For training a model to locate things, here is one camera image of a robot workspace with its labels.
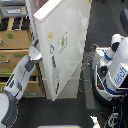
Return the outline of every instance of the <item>wooden panel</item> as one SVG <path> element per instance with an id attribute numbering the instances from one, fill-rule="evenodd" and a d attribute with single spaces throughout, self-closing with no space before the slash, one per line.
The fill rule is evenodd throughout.
<path id="1" fill-rule="evenodd" d="M 28 49 L 24 50 L 1 50 L 0 67 L 16 66 L 17 63 L 28 54 Z"/>
<path id="2" fill-rule="evenodd" d="M 2 31 L 0 32 L 0 49 L 22 49 L 29 48 L 30 36 L 28 31 Z"/>
<path id="3" fill-rule="evenodd" d="M 0 67 L 0 77 L 10 77 L 15 67 Z M 37 68 L 33 72 L 32 76 L 37 76 L 38 71 Z"/>
<path id="4" fill-rule="evenodd" d="M 40 92 L 38 77 L 36 81 L 29 81 L 25 93 Z M 6 85 L 6 82 L 0 82 L 0 90 Z"/>

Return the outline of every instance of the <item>white panel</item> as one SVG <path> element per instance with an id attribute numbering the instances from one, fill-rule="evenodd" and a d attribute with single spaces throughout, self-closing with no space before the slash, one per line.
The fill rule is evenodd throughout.
<path id="1" fill-rule="evenodd" d="M 81 63 L 90 8 L 91 3 L 88 0 L 49 0 L 34 15 L 49 94 L 52 100 L 57 98 L 79 63 Z M 52 36 L 48 40 L 47 36 L 51 32 Z M 57 80 L 53 68 L 52 55 L 50 54 L 51 45 L 54 46 L 52 55 L 55 57 L 59 73 L 57 94 Z"/>

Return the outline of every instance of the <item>black cable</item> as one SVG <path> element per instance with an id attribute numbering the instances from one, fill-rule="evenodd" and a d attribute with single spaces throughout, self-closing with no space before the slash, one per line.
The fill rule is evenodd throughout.
<path id="1" fill-rule="evenodd" d="M 100 3 L 100 4 L 104 4 L 105 2 L 106 2 L 106 0 L 97 0 L 98 1 L 98 3 Z"/>

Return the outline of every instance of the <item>cabinet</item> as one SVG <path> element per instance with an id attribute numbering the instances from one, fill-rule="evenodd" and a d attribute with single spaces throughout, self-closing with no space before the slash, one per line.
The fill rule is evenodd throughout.
<path id="1" fill-rule="evenodd" d="M 14 18 L 8 21 L 6 31 L 0 31 L 0 89 L 4 88 L 8 78 L 13 72 L 17 63 L 28 55 L 28 48 L 32 40 L 30 30 L 21 30 L 23 18 L 18 31 L 12 31 Z M 43 84 L 39 66 L 36 64 L 36 70 L 33 72 L 28 86 L 24 92 L 24 97 L 42 97 L 44 95 Z"/>

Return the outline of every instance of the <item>robot logo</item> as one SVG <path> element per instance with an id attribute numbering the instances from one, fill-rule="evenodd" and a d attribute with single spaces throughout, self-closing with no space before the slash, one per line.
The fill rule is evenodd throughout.
<path id="1" fill-rule="evenodd" d="M 125 77 L 126 72 L 127 72 L 127 71 L 126 71 L 124 68 L 120 68 L 120 71 L 119 71 L 119 73 L 117 74 L 117 77 L 114 78 L 114 81 L 115 81 L 118 85 L 121 84 L 123 78 Z"/>

